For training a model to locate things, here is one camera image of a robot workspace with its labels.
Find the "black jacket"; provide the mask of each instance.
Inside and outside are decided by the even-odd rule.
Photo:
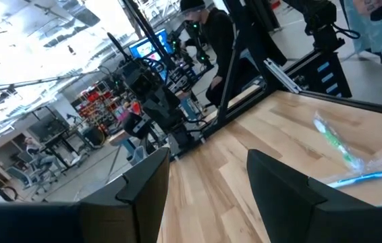
[[[215,54],[217,54],[217,76],[225,79],[233,50],[233,23],[227,13],[213,8],[209,13],[206,23],[202,25],[202,31],[207,42],[212,46]],[[195,46],[193,39],[187,40],[185,44],[187,46]]]
[[[277,45],[273,42],[269,33],[255,20],[254,13],[247,9],[254,27],[257,29],[255,33],[256,38],[260,38],[262,44],[265,46],[267,55],[279,65],[284,65],[287,61],[283,53],[278,49]],[[207,39],[207,42],[212,46],[215,54],[217,54],[218,72],[217,76],[226,78],[230,65],[231,54],[233,52],[233,23],[226,12],[223,10],[213,8],[209,13],[208,19],[202,25],[202,31]],[[195,46],[194,39],[185,42],[187,46]],[[243,51],[245,46],[239,46],[239,50]]]

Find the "person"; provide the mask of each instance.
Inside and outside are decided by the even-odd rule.
[[[35,143],[33,138],[25,138],[24,143],[26,144],[26,152],[33,158],[36,159],[35,166],[39,169],[48,169],[54,163],[56,166],[59,165],[57,158],[53,155],[47,155],[44,152],[40,152],[41,146]]]
[[[220,106],[231,54],[233,52],[234,30],[230,17],[223,10],[206,9],[203,0],[181,0],[180,8],[186,20],[198,22],[202,26],[205,40],[217,55],[218,71],[206,91],[206,98],[215,106]],[[195,46],[193,39],[184,42],[182,47]],[[234,77],[234,87],[230,98],[240,94],[242,87],[258,76],[258,71],[247,58],[239,60],[238,73]]]

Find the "plastic bag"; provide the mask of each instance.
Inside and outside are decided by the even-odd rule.
[[[359,173],[364,169],[364,161],[352,154],[351,149],[342,142],[335,130],[327,124],[318,112],[316,112],[314,116],[314,125],[317,130],[324,135],[327,142],[342,153],[344,162],[348,168]]]
[[[332,188],[339,188],[378,178],[382,178],[382,158],[369,161],[362,171],[349,171],[344,175],[331,176],[321,181]]]

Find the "gray floor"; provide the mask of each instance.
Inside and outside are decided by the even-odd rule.
[[[287,5],[283,3],[275,12],[282,29],[273,34],[273,40],[288,57],[289,63],[285,66],[287,67],[312,50],[313,39],[305,35],[303,17],[297,11],[288,9]],[[340,10],[338,11],[337,25],[346,28],[346,21]],[[338,53],[339,58],[342,60],[342,67],[352,90],[353,98],[382,104],[382,64],[380,64],[379,58],[365,52],[352,56],[354,53],[352,41],[348,38],[344,39],[347,43],[338,50]],[[211,59],[215,58],[215,54],[212,51],[209,51],[209,55]],[[217,68],[215,67],[205,74],[202,80],[193,88],[194,93],[202,104],[208,103],[204,92],[216,71]],[[67,176],[59,179],[59,183],[54,184],[46,194],[42,194],[36,199],[73,201],[96,190],[107,180],[107,175],[113,163],[114,167],[110,178],[114,178],[131,168],[126,160],[126,149],[120,148],[116,160],[113,161],[116,152],[117,148],[104,146],[89,156],[80,168],[71,169]],[[30,190],[22,192],[22,198],[30,200],[30,193]]]

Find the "workbench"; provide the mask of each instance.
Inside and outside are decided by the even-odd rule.
[[[315,128],[316,111],[354,153],[382,158],[382,113],[274,92],[170,164],[158,242],[269,242],[248,180],[248,149],[318,180],[347,172],[342,155]],[[382,179],[340,190],[382,205]]]

